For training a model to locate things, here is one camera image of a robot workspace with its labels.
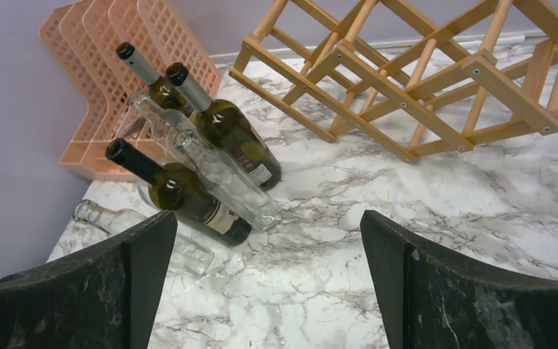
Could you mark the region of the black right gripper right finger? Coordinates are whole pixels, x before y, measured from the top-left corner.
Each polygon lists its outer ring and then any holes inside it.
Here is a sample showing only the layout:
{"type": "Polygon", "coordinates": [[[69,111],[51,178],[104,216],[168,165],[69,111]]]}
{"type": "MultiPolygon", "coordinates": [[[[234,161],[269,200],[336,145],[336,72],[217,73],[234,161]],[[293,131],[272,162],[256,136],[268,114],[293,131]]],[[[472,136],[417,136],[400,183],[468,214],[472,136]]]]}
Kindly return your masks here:
{"type": "Polygon", "coordinates": [[[360,232],[391,348],[558,348],[558,280],[480,262],[373,210],[360,232]]]}

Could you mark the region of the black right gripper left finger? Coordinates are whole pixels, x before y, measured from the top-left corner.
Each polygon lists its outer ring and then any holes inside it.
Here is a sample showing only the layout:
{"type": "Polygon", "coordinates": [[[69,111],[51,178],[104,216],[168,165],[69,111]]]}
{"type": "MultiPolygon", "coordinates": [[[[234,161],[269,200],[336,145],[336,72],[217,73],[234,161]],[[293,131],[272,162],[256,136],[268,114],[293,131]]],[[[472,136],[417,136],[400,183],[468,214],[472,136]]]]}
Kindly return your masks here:
{"type": "Polygon", "coordinates": [[[0,279],[0,348],[146,348],[177,226],[162,211],[0,279]]]}

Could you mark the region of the squat clear glass bottle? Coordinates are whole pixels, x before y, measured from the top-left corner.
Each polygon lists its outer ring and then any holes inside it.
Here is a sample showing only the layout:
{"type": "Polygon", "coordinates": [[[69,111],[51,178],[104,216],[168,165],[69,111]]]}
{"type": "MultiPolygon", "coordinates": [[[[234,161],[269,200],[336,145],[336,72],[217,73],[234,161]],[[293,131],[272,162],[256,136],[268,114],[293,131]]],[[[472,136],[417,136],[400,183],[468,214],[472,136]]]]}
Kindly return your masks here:
{"type": "MultiPolygon", "coordinates": [[[[84,199],[74,209],[72,218],[75,222],[94,226],[112,236],[147,217],[133,209],[114,211],[84,199]]],[[[170,266],[178,267],[194,276],[202,276],[213,259],[213,251],[181,233],[176,234],[170,266]]]]}

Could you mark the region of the green bottle black cap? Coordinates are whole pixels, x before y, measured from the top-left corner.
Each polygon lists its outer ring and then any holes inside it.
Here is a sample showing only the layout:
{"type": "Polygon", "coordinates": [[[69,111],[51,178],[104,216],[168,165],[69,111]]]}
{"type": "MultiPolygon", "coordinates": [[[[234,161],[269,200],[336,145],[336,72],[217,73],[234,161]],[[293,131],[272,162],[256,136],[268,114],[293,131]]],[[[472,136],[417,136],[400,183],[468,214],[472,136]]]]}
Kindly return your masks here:
{"type": "Polygon", "coordinates": [[[226,246],[238,246],[249,237],[251,225],[209,193],[198,175],[184,164],[161,165],[122,138],[109,143],[105,158],[145,181],[156,207],[172,211],[196,231],[226,246]]]}

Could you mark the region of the tall clear glass bottle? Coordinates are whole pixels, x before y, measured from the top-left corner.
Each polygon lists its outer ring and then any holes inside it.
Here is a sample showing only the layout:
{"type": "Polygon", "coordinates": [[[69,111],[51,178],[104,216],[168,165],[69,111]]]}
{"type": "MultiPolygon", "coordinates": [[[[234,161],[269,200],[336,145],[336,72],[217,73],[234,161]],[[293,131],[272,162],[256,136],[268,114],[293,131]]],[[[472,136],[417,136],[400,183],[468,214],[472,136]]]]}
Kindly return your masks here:
{"type": "Polygon", "coordinates": [[[175,132],[174,147],[190,158],[208,191],[247,221],[266,231],[281,221],[274,199],[255,185],[222,150],[205,143],[192,129],[175,132]]]}

